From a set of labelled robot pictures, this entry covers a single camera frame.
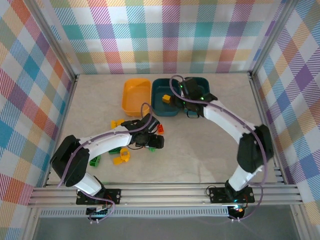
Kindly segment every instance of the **metal rail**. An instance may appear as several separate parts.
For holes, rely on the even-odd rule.
[[[121,189],[121,201],[117,208],[127,207],[204,207],[233,206],[232,203],[210,203],[205,190],[209,185],[223,187],[221,183],[113,183],[105,187]],[[260,187],[253,186],[256,205]],[[32,208],[93,207],[76,205],[77,192],[73,187],[47,186],[35,188],[29,201]],[[302,199],[296,185],[270,183],[263,186],[262,205],[297,205]]]

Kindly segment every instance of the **aluminum frame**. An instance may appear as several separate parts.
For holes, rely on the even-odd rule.
[[[265,60],[267,59],[268,54],[270,53],[272,47],[274,46],[275,42],[277,41],[278,37],[280,36],[282,30],[284,29],[291,13],[295,9],[296,5],[298,4],[299,0],[287,0],[285,6],[283,7],[282,12],[278,20],[276,21],[270,36],[268,37],[256,63],[253,67],[252,73],[254,76],[258,74],[258,71],[263,66]]]
[[[46,37],[49,45],[51,46],[57,58],[59,59],[62,66],[66,70],[67,74],[71,79],[75,80],[77,78],[77,75],[74,72],[70,62],[68,61],[66,54],[62,50],[60,44],[58,43],[58,40],[56,39],[54,33],[52,32],[51,27],[48,25],[38,4],[35,2],[35,0],[24,0],[24,3],[29,8],[32,16],[34,17],[35,21],[38,23],[43,35]]]
[[[112,183],[106,188],[121,189],[120,204],[116,208],[127,207],[203,207],[234,206],[234,203],[210,203],[205,190],[208,186],[224,187],[223,183]],[[253,186],[256,205],[261,196],[261,189]],[[50,185],[35,188],[29,207],[31,208],[70,208],[96,207],[76,205],[77,189]],[[302,198],[296,185],[269,183],[263,186],[262,205],[299,205]]]

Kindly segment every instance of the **orange block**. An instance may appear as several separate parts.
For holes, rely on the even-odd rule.
[[[158,125],[158,134],[162,135],[165,133],[164,127],[162,126],[162,124]]]

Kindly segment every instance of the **black mounting plate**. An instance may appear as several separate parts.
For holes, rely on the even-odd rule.
[[[210,187],[208,190],[210,203],[212,204],[245,204],[247,202],[252,204],[255,202],[255,196],[252,187],[245,187],[242,192],[233,199],[233,201],[227,196],[224,187]]]
[[[118,205],[120,204],[120,199],[121,199],[121,189],[116,189],[116,188],[105,189],[104,195],[101,198],[110,199],[114,201],[116,205]],[[106,202],[92,199],[91,197],[84,195],[81,191],[78,191],[75,204],[76,205],[104,205],[106,204]]]

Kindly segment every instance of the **yellow object in teal tray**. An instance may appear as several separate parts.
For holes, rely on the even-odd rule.
[[[162,102],[164,102],[164,103],[166,103],[166,104],[170,104],[170,96],[169,95],[164,95],[163,97],[162,97]]]

